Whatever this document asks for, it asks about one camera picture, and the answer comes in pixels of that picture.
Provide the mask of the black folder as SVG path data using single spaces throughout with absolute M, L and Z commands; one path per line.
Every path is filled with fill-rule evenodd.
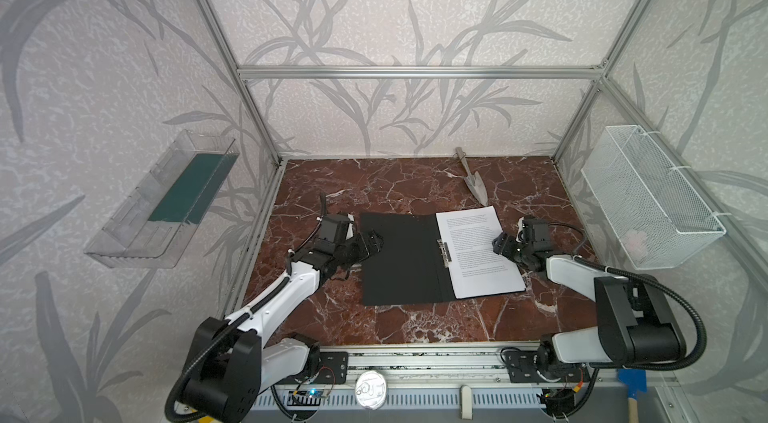
M 457 299 L 437 241 L 435 215 L 364 213 L 360 229 L 383 237 L 381 252 L 362 262 L 366 306 L 446 303 Z

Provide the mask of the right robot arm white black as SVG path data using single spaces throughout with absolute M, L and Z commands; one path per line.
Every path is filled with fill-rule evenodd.
M 696 362 L 706 349 L 706 328 L 696 310 L 655 278 L 556 250 L 551 224 L 533 217 L 500 233 L 493 251 L 593 301 L 596 325 L 544 337 L 537 364 L 672 371 Z

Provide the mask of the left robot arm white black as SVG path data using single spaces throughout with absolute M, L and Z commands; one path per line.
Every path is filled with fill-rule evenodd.
M 319 217 L 310 236 L 288 252 L 285 269 L 262 293 L 230 315 L 207 318 L 195 331 L 183 370 L 165 402 L 169 422 L 211 417 L 240 422 L 257 397 L 310 369 L 316 343 L 303 336 L 269 342 L 298 306 L 340 270 L 383 248 L 377 232 L 357 229 L 347 214 Z

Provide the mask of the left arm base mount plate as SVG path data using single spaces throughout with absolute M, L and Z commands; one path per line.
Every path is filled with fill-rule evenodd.
M 298 381 L 336 385 L 344 384 L 349 369 L 349 353 L 346 351 L 311 351 Z

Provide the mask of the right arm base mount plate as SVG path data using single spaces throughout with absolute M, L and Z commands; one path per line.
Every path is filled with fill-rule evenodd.
M 516 347 L 503 348 L 499 353 L 511 383 L 551 383 L 561 385 L 583 384 L 589 381 L 585 364 L 562 363 L 546 360 L 538 351 Z

